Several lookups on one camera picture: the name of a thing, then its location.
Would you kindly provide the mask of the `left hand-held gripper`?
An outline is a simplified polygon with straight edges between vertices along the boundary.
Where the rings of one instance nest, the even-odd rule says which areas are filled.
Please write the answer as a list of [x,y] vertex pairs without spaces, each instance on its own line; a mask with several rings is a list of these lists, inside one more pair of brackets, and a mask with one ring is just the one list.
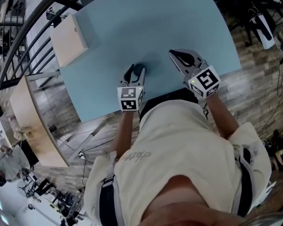
[[144,81],[147,74],[146,66],[134,66],[124,74],[124,81],[121,81],[120,86],[117,88],[118,102],[122,112],[125,111],[138,111],[144,99]]

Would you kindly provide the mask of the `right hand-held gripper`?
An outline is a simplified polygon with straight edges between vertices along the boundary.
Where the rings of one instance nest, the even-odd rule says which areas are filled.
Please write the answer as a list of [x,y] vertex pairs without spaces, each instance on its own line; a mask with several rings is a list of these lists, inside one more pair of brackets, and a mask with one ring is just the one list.
[[207,98],[219,89],[221,80],[216,70],[194,50],[171,49],[168,54],[177,70],[184,76],[189,89],[199,96]]

